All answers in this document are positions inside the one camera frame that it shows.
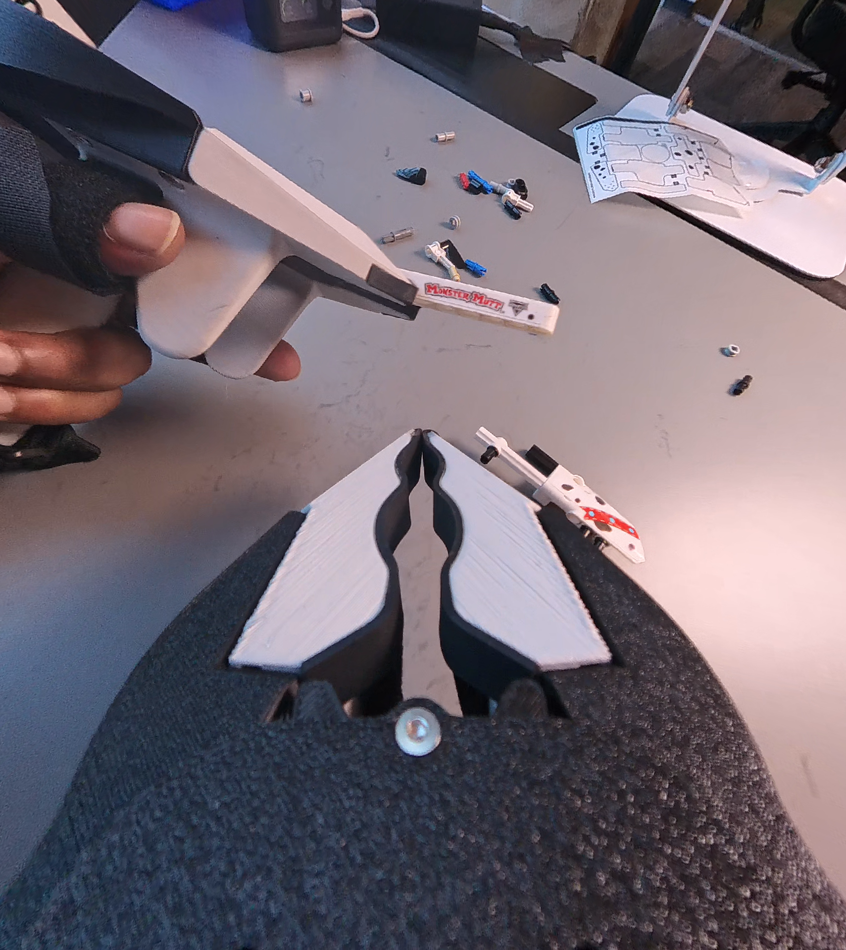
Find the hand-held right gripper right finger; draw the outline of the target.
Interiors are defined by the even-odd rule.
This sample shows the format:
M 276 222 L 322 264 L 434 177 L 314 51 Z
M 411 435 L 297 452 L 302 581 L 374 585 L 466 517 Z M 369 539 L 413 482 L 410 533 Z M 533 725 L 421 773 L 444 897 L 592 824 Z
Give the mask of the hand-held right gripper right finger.
M 448 550 L 440 640 L 452 671 L 563 671 L 611 661 L 539 507 L 433 431 L 433 524 Z

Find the white lego beam with sticker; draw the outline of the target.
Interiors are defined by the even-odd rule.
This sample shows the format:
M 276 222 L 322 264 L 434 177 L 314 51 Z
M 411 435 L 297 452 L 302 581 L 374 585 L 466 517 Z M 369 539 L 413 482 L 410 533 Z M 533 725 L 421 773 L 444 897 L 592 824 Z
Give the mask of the white lego beam with sticker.
M 551 335 L 555 331 L 559 318 L 557 304 L 413 271 L 403 274 L 417 289 L 414 304 L 418 307 L 534 334 Z

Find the black power adapter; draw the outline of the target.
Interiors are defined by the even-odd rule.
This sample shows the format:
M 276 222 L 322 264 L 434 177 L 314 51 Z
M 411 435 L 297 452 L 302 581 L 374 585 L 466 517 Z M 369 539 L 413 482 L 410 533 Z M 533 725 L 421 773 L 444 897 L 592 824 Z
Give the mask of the black power adapter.
M 268 51 L 337 43 L 343 33 L 341 1 L 244 1 L 253 40 Z

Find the person's left hand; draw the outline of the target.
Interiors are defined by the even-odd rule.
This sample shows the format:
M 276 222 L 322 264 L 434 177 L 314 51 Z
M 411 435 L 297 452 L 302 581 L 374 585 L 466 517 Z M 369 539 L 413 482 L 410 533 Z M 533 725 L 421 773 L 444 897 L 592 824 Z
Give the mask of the person's left hand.
M 186 233 L 171 209 L 117 207 L 100 233 L 100 257 L 117 276 L 141 277 L 169 265 Z M 0 276 L 9 259 L 0 251 Z M 0 422 L 73 425 L 115 410 L 121 389 L 148 372 L 152 353 L 138 333 L 111 324 L 47 334 L 0 329 Z M 300 374 L 300 358 L 281 341 L 256 375 L 275 382 Z

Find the white spotted lego assembly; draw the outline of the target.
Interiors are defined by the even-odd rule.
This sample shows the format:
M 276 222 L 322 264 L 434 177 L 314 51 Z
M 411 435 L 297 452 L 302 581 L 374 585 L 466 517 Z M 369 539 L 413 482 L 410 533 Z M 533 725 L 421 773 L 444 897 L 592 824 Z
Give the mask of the white spotted lego assembly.
M 631 563 L 644 563 L 643 542 L 637 529 L 580 475 L 557 463 L 537 445 L 520 454 L 485 427 L 480 427 L 475 437 L 484 448 L 480 457 L 484 466 L 494 459 L 502 460 L 527 482 L 536 504 L 556 505 L 576 527 L 612 546 Z

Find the white sticker sheet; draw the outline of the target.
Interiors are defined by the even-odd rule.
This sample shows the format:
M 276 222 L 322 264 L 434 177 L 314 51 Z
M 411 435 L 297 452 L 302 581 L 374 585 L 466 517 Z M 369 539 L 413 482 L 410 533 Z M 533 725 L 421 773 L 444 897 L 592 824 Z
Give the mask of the white sticker sheet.
M 767 166 L 683 125 L 607 117 L 573 137 L 593 203 L 635 193 L 741 216 L 780 190 Z

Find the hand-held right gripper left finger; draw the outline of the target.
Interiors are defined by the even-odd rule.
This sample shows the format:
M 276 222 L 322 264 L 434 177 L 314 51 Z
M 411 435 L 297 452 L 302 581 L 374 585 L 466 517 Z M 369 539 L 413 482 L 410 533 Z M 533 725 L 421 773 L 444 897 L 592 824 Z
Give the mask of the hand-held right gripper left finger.
M 303 671 L 382 610 L 390 569 L 376 540 L 384 503 L 404 479 L 406 432 L 304 510 L 290 547 L 229 656 L 233 667 Z

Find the black desk mat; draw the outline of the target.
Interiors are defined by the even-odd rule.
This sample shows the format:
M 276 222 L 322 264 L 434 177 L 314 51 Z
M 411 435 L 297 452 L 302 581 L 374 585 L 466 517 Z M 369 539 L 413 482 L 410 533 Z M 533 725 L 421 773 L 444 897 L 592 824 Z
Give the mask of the black desk mat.
M 369 46 L 464 101 L 559 152 L 575 155 L 571 135 L 595 96 L 480 38 L 472 52 L 377 37 Z

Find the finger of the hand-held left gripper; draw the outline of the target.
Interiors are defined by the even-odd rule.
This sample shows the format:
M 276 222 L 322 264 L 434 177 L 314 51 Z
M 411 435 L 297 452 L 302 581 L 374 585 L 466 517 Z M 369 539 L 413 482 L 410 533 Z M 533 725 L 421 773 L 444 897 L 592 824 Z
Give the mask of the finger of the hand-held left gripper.
M 413 319 L 417 289 L 362 230 L 213 128 L 189 160 L 189 275 L 210 281 L 205 302 L 231 321 L 276 266 L 301 258 L 316 280 L 368 294 L 370 310 Z

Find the white and black lego assembly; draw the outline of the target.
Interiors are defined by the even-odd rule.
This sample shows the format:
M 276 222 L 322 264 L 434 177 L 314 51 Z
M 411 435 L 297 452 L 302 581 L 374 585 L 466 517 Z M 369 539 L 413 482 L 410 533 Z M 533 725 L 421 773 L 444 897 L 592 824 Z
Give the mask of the white and black lego assembly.
M 448 279 L 462 281 L 461 270 L 467 269 L 465 259 L 450 239 L 428 244 L 425 247 L 425 254 L 445 271 Z

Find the white metal desk stand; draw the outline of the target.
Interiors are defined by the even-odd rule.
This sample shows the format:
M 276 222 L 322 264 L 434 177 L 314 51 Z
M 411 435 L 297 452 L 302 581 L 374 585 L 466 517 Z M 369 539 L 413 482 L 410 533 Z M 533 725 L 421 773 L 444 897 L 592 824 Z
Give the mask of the white metal desk stand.
M 846 86 L 819 67 L 817 74 L 788 73 L 784 88 L 807 86 L 821 92 L 828 101 L 809 123 L 731 126 L 697 111 L 692 78 L 729 5 L 719 4 L 690 65 L 668 99 L 643 94 L 617 115 L 608 117 L 683 125 L 718 138 L 738 157 L 767 166 L 780 182 L 778 194 L 754 204 L 741 216 L 657 199 L 801 274 L 836 278 L 846 266 Z

